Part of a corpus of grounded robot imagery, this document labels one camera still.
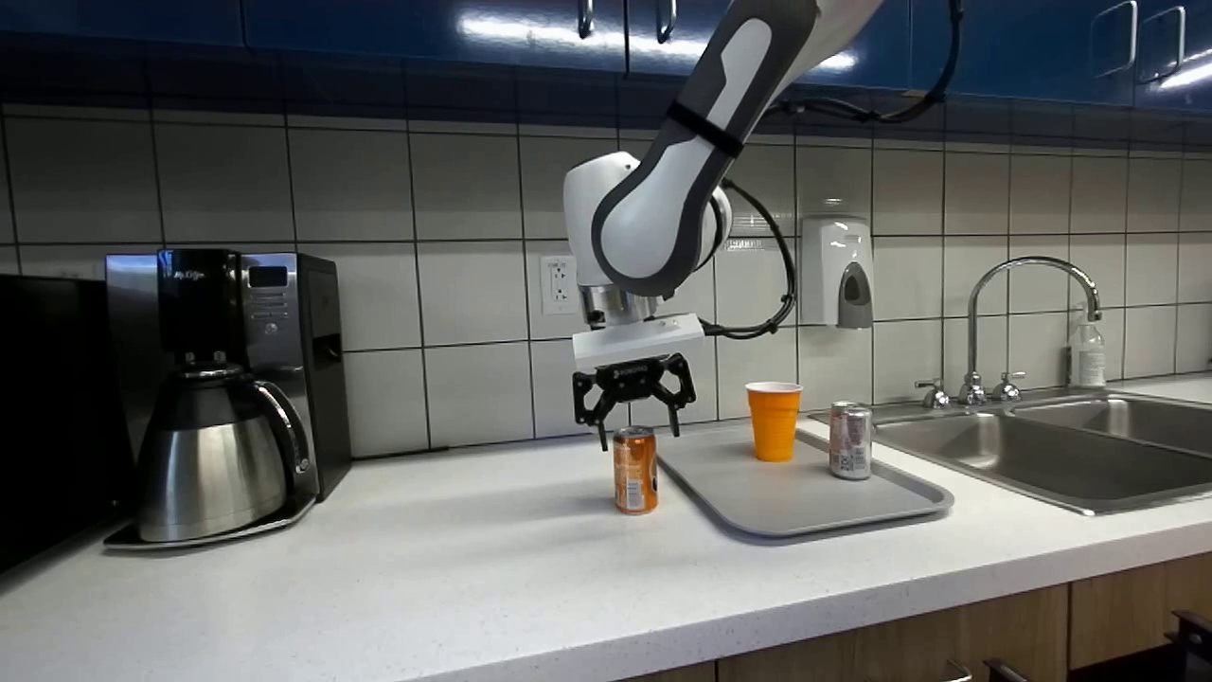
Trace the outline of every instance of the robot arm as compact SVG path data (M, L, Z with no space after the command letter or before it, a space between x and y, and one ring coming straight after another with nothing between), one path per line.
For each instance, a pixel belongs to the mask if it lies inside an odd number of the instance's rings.
M808 69L845 50L878 0L733 0L704 57L667 110L642 159L625 153L573 168L563 218L589 331L573 336L574 420L594 423L618 400L659 399L678 433L693 400L683 346L699 321L656 319L656 303L699 270L726 233L717 190L770 102Z

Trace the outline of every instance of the wall outlet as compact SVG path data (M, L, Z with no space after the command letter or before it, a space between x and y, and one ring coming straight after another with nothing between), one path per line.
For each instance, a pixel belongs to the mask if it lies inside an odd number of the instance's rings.
M574 314L574 261L563 257L540 257L540 310L544 314Z

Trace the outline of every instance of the soda can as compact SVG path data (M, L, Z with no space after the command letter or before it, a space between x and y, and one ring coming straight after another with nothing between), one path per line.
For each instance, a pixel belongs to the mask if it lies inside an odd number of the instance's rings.
M612 504L625 515L647 515L659 504L656 433L642 423L612 433Z
M832 400L828 408L828 472L845 481L872 478L872 408Z

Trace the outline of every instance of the tiled wall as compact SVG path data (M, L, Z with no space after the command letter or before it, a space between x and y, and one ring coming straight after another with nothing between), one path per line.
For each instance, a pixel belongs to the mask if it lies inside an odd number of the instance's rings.
M569 333L539 264L563 252L561 175L630 127L525 127L179 110L5 110L0 270L103 278L113 245L298 245L342 264L361 454L580 433ZM756 135L733 175L794 227L835 193L872 218L876 331L787 321L688 351L688 420L743 415L746 379L800 376L809 405L959 385L964 295L1008 252L1082 264L1104 303L1109 376L1212 355L1212 155L890 135ZM739 238L667 310L756 321L782 280ZM979 372L1051 385L1066 303L1050 270L993 280Z

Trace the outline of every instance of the stainless steel sink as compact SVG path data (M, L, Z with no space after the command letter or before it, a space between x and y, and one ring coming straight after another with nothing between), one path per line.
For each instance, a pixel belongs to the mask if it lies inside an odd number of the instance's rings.
M1164 434L1184 441L1190 433L1167 433L1164 423L1193 423L1193 415L1146 412L1135 400L1123 415L1114 405L1077 400L1017 408L1016 415L887 420L876 441L1082 515L1104 515L1212 487L1212 454L1167 446Z
M1212 454L1212 408L1109 395L1098 400L1060 400L1060 405L1040 400L1016 412L1039 423L1087 428L1087 433Z

